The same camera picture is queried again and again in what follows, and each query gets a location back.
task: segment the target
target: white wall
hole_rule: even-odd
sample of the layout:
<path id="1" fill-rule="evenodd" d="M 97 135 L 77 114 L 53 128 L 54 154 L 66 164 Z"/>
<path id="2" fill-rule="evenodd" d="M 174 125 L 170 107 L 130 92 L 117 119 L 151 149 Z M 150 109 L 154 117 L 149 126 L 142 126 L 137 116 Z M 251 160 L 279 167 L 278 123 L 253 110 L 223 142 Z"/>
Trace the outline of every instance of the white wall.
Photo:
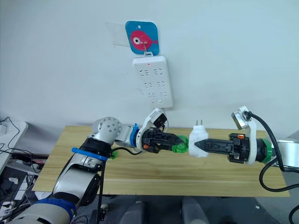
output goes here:
<path id="1" fill-rule="evenodd" d="M 299 127 L 297 0 L 1 0 L 0 8 L 0 114 L 30 123 L 21 148 L 49 153 L 65 125 L 109 115 L 142 124 L 150 107 L 136 90 L 136 55 L 113 46 L 105 26 L 128 20 L 158 27 L 171 126 L 203 119 L 235 128 L 230 114 L 246 105 L 280 136 Z"/>

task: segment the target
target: power strip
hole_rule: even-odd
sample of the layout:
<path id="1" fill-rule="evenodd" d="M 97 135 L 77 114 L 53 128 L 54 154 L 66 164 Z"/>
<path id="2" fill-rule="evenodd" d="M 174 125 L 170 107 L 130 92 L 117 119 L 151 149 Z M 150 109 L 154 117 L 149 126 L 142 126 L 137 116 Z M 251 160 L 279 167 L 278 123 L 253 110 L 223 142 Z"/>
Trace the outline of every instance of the power strip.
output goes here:
<path id="1" fill-rule="evenodd" d="M 164 56 L 135 58 L 133 69 L 152 108 L 173 106 L 167 62 Z"/>
<path id="2" fill-rule="evenodd" d="M 14 209 L 15 202 L 3 202 L 1 209 L 0 209 L 0 220 L 6 216 L 9 216 Z"/>

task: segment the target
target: blue square sticker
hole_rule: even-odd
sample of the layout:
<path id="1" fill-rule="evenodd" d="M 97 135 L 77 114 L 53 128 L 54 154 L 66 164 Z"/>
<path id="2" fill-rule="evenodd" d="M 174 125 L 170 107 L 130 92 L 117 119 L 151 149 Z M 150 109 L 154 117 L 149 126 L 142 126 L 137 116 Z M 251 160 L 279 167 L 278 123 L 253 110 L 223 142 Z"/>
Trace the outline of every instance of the blue square sticker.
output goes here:
<path id="1" fill-rule="evenodd" d="M 131 50 L 143 55 L 145 50 L 153 55 L 159 54 L 158 29 L 152 22 L 128 21 L 126 32 Z"/>

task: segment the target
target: pink fish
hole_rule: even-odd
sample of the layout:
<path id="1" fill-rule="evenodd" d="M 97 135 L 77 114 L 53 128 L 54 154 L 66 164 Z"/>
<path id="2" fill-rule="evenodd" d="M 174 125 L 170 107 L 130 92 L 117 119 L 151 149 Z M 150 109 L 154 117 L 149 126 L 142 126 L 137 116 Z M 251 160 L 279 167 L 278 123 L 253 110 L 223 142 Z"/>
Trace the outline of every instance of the pink fish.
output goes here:
<path id="1" fill-rule="evenodd" d="M 138 50 L 145 50 L 144 44 L 146 49 L 149 49 L 152 43 L 158 44 L 157 40 L 152 41 L 151 38 L 141 30 L 136 30 L 131 34 L 131 42 Z"/>

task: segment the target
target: wooden tabletop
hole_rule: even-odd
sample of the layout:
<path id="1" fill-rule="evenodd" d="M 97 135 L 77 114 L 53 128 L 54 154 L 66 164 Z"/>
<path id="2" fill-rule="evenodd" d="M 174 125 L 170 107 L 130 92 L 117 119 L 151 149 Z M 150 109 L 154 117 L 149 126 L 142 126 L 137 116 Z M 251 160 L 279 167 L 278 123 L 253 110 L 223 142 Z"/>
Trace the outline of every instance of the wooden tabletop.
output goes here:
<path id="1" fill-rule="evenodd" d="M 90 133 L 89 126 L 66 126 L 42 169 L 35 191 L 52 191 L 62 168 L 71 157 L 72 147 L 80 147 Z M 207 129 L 209 137 L 228 139 L 237 130 Z M 170 128 L 170 133 L 189 136 L 190 128 Z M 263 138 L 265 131 L 258 131 Z M 273 193 L 260 186 L 258 177 L 262 163 L 231 163 L 225 155 L 210 154 L 195 158 L 188 153 L 161 151 L 137 156 L 119 150 L 115 160 L 105 169 L 104 194 L 113 195 L 189 195 L 189 196 L 269 196 L 289 197 L 289 192 Z M 272 188 L 285 187 L 278 168 L 269 168 L 264 182 Z"/>

